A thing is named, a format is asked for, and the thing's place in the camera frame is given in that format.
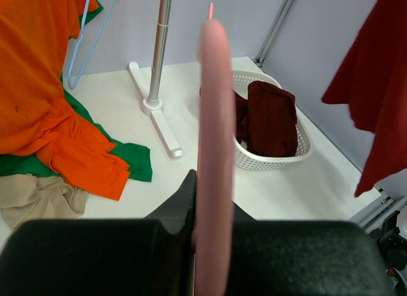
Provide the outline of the pink plastic hanger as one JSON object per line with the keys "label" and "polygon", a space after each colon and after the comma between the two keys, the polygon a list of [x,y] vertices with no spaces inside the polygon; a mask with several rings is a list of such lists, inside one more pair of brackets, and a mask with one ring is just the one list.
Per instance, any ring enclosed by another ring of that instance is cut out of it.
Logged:
{"label": "pink plastic hanger", "polygon": [[235,97],[227,33],[214,19],[200,30],[200,118],[195,217],[195,295],[226,290],[233,227]]}

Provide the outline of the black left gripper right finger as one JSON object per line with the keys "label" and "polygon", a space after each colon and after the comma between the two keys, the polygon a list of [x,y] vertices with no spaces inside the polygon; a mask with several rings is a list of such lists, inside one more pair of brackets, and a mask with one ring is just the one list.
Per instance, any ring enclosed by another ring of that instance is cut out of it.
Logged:
{"label": "black left gripper right finger", "polygon": [[255,220],[235,207],[228,295],[392,295],[377,246],[358,225]]}

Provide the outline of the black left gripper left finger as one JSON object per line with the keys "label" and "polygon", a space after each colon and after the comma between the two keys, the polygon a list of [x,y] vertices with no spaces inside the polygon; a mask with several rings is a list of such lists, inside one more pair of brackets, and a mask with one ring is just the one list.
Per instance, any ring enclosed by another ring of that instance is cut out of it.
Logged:
{"label": "black left gripper left finger", "polygon": [[141,219],[33,220],[1,253],[2,295],[192,295],[197,173]]}

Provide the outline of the dark red t shirt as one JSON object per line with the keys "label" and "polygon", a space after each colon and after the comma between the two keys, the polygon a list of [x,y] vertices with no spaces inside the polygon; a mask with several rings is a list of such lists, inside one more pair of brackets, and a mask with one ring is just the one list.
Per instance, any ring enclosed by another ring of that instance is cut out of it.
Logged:
{"label": "dark red t shirt", "polygon": [[355,197],[406,169],[406,0],[377,0],[322,101],[374,134]]}

